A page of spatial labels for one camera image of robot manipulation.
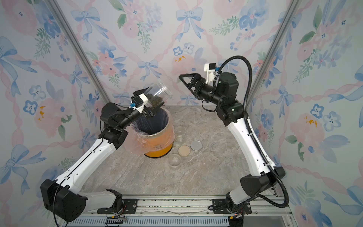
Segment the glass jar with tea leaves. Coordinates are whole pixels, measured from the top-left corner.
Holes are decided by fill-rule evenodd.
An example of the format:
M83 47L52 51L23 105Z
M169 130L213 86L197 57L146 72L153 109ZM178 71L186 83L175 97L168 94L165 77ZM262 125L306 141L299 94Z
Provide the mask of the glass jar with tea leaves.
M182 126L175 127L175 141L182 143L185 141L186 129Z

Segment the beige jar lid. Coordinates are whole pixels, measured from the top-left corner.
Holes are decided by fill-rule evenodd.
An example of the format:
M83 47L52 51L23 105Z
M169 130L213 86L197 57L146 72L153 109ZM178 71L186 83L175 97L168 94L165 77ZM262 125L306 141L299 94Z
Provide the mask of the beige jar lid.
M180 155L180 156L182 156L182 157L187 157L187 156L189 156L189 155L190 155L190 153L191 153L191 149L190 149L190 147L189 147L189 146L182 145L182 146L180 146L180 147L179 147L179 149L178 149L178 153L179 153L179 155Z

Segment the grey metal jar lid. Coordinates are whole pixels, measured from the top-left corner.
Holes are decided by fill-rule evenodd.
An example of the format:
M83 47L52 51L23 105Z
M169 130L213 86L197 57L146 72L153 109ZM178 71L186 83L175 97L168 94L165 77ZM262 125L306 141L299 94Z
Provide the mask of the grey metal jar lid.
M194 140L190 143L190 148L193 150L193 151L199 151L203 148L203 145L200 141L198 140Z

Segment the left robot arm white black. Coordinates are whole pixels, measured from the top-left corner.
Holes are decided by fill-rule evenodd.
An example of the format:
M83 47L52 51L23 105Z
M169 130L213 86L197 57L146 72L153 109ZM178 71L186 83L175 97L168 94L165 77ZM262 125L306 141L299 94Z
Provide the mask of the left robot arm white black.
M162 89L153 87L135 91L126 109L112 102L104 105L100 116L104 126L98 139L63 174L54 180L46 179L40 186L44 207L54 219L61 218L70 223L82 213L98 209L120 213L124 208L121 193L113 189L89 194L81 194L80 191L100 164L125 142L128 136L126 127L142 116L155 116L166 98L162 92Z

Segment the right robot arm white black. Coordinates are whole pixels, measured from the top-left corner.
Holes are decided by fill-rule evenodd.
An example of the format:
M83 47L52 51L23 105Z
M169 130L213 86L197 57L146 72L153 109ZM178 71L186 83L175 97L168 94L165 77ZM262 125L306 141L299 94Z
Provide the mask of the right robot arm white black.
M198 100L216 105L219 119L237 140L247 160L250 174L242 177L239 185L226 194L228 210L236 212L255 198L261 198L278 208L287 207L289 197L281 180L285 176L285 170L277 167L268 157L252 129L246 108L236 100L239 87L236 76L223 72L213 86L198 73L182 74L179 79ZM280 185L283 190L282 203L272 201L261 194L275 184Z

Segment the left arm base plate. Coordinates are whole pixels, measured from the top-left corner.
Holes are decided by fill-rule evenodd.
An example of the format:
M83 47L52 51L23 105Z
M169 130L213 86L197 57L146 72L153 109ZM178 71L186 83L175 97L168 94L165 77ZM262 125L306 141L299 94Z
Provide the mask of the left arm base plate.
M115 202L111 208L101 208L97 214L136 214L138 199L122 199Z

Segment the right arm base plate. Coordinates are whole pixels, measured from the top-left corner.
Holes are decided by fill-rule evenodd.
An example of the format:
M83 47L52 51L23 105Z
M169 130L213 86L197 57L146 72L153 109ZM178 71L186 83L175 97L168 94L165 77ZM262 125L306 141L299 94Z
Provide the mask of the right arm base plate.
M252 214L251 205L249 202L234 204L230 199L213 199L212 205L208 207L209 211L214 214Z

